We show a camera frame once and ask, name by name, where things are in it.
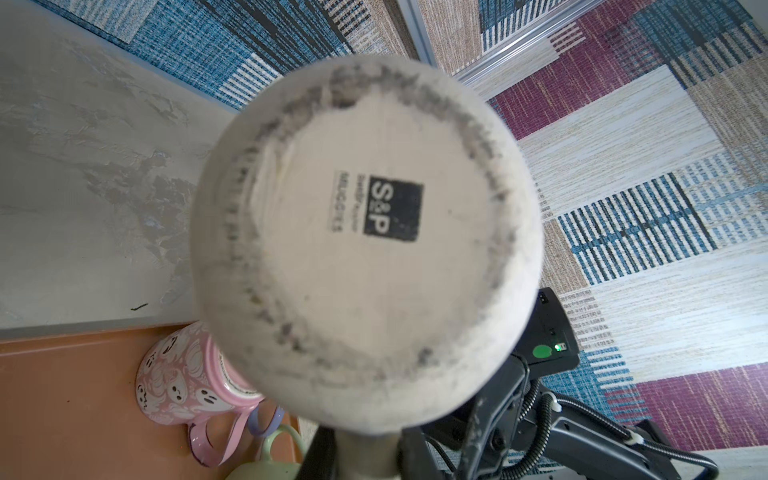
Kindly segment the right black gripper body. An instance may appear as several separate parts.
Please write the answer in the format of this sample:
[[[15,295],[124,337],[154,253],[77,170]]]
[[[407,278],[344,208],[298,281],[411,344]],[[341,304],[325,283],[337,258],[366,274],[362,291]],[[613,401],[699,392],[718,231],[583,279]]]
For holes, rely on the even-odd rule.
[[[468,402],[400,441],[403,479],[499,479],[516,432],[529,367],[517,355]]]

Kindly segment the beige speckled mug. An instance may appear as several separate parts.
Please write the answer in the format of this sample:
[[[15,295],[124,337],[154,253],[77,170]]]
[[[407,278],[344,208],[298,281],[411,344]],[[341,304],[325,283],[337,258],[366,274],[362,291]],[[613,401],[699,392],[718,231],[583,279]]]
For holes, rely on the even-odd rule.
[[[289,73],[211,153],[190,223],[224,357],[328,428],[341,479],[406,479],[405,432],[509,358],[538,292],[536,188],[510,131],[424,63],[354,55]]]

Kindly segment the pink patterned mug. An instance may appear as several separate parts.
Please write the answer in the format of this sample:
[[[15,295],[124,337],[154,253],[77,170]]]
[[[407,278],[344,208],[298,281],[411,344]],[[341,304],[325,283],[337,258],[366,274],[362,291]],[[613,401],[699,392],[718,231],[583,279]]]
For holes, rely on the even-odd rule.
[[[135,381],[137,404],[161,425],[186,425],[191,452],[203,466],[217,467],[235,452],[251,413],[264,395],[226,360],[205,325],[198,321],[149,349]],[[224,447],[215,448],[211,418],[235,415]]]

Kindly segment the purple mug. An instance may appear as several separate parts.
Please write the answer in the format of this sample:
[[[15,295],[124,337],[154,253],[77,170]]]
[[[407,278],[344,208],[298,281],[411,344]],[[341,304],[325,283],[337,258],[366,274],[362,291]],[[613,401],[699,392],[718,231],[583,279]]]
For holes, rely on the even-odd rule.
[[[251,411],[247,420],[247,430],[255,439],[265,439],[275,433],[282,424],[284,410],[267,401],[262,401]]]

